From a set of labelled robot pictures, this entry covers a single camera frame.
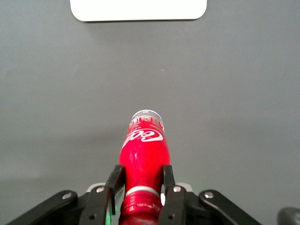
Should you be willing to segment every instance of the screw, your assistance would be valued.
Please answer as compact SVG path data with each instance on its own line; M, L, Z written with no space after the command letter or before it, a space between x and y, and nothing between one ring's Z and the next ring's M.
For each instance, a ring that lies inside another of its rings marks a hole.
M61 198L62 198L63 200L65 200L65 199L68 199L68 198L71 197L71 196L72 196L72 193L69 192L69 193L63 195Z
M168 216L169 219L174 219L174 217L175 217L174 213Z
M180 192L181 191L181 187L175 186L175 187L173 187L173 191L174 192Z
M96 219L96 217L97 217L97 214L92 214L92 215L90 215L90 220Z
M97 193L102 192L102 191L104 191L104 187L98 187L98 188L96 189L96 192L97 192Z
M206 198L213 198L213 197L214 197L214 194L211 193L211 192L205 192L204 196L205 196Z

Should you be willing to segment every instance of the black metal bracket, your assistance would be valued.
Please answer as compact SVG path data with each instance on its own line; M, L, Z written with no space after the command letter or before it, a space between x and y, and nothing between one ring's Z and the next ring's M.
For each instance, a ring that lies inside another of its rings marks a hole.
M215 190L196 196L175 184L171 165L163 166L165 205L157 225L260 225L237 205ZM116 196L125 183L124 167L116 165L105 185L77 197L74 191L61 191L7 225L105 225L116 211ZM279 225L300 223L300 210L285 208Z

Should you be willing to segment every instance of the bottle neck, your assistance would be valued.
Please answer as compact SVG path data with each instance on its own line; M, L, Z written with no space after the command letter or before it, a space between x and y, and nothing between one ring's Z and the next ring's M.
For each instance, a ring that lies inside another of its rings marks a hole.
M158 219L162 204L160 198L149 191L136 191L124 198L121 206L121 217L136 213L147 213Z

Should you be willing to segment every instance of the white object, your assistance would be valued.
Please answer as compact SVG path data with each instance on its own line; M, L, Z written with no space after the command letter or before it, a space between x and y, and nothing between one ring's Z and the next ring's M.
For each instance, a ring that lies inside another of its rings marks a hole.
M207 0L70 0L80 21L194 20Z

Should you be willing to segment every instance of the bolt head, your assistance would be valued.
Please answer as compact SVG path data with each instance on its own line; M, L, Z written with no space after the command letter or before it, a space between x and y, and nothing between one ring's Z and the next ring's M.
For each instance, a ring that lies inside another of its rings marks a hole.
M180 192L181 191L181 187L175 186L175 187L173 187L173 191L174 192Z
M69 192L69 193L63 195L61 198L62 198L63 200L65 200L65 199L68 199L68 198L71 197L71 196L72 196L72 193Z
M97 193L102 192L102 191L104 191L104 187L98 187L98 188L96 189L96 192L97 192Z
M214 194L211 193L211 192L205 192L205 193L204 193L204 196L205 196L206 198L213 198L213 197L214 197Z

